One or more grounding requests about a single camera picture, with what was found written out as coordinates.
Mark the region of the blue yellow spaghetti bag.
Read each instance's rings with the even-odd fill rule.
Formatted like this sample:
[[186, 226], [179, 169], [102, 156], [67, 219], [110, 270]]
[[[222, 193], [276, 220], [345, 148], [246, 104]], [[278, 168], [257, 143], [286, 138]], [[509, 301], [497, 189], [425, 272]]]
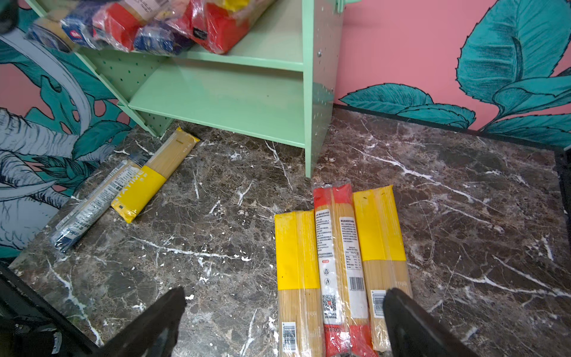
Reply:
[[28, 28], [26, 38], [46, 48], [52, 48], [63, 53], [73, 53], [80, 49], [77, 43], [65, 34], [61, 21], [65, 19], [81, 1], [37, 0], [28, 1], [39, 18]]

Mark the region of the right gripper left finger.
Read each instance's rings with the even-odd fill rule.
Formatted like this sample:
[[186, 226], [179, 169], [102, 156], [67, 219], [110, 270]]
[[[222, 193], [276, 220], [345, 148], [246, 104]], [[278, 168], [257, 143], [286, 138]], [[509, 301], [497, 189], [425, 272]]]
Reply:
[[185, 311], [184, 288], [169, 290], [96, 350], [96, 356], [171, 356]]

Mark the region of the blue-end yellow spaghetti bag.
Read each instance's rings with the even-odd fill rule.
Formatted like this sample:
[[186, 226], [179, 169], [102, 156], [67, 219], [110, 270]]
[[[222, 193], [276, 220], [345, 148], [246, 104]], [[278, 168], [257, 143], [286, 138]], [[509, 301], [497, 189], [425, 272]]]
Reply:
[[189, 1], [170, 1], [155, 18], [139, 28], [135, 36], [136, 52], [159, 56], [176, 56], [194, 46], [194, 41], [179, 31]]

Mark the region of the clear white label spaghetti bag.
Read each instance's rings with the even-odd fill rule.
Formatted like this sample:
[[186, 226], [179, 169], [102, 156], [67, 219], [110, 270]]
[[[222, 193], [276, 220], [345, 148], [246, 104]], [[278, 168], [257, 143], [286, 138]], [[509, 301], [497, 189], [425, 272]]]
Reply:
[[147, 162], [147, 156], [132, 154], [123, 160], [84, 200], [65, 216], [51, 233], [56, 250], [66, 253], [110, 208], [112, 201]]

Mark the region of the yellow label spaghetti bag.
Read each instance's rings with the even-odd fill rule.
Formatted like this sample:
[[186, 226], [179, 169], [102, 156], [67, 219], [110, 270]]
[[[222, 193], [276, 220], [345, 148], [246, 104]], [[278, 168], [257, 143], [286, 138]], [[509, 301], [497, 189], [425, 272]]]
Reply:
[[111, 207], [126, 223], [132, 223], [199, 141], [178, 127], [120, 191]]

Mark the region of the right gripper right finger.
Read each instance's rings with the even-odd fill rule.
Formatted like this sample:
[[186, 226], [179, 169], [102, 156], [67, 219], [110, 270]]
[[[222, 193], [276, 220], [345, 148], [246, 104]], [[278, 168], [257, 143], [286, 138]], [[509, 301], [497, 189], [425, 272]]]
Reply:
[[477, 357], [400, 289], [387, 291], [383, 312], [394, 356]]

